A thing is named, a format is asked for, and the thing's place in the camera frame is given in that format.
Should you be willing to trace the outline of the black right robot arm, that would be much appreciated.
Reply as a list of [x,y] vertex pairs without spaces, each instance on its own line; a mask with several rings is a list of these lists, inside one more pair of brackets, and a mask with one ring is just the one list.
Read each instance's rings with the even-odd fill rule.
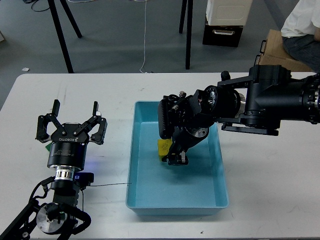
[[282,120],[320,121],[320,76],[292,78],[281,65],[255,65],[248,76],[221,73],[217,85],[187,95],[165,95],[158,105],[159,136],[170,147],[159,154],[170,166],[189,163],[188,149],[221,123],[224,131],[277,136]]

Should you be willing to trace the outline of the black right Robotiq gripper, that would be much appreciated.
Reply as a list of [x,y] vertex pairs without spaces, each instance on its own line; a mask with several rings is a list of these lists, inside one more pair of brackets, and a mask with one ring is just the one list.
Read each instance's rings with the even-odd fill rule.
[[178,127],[174,128],[172,145],[160,149],[160,161],[167,162],[169,166],[184,166],[189,164],[186,155],[188,149],[203,141],[209,135],[208,127]]

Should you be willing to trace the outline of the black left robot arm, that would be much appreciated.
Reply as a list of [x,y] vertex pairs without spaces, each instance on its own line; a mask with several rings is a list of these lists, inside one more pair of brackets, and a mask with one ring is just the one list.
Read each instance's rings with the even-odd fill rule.
[[28,240],[35,228],[67,240],[90,226],[90,215],[77,204],[79,193],[94,182],[94,174],[83,171],[87,146],[102,145],[108,125],[98,107],[94,102],[92,116],[82,124],[61,124],[56,99],[52,111],[38,117],[36,140],[51,142],[47,167],[55,169],[55,176],[36,185],[44,194],[32,191],[27,205],[0,235],[2,240]]

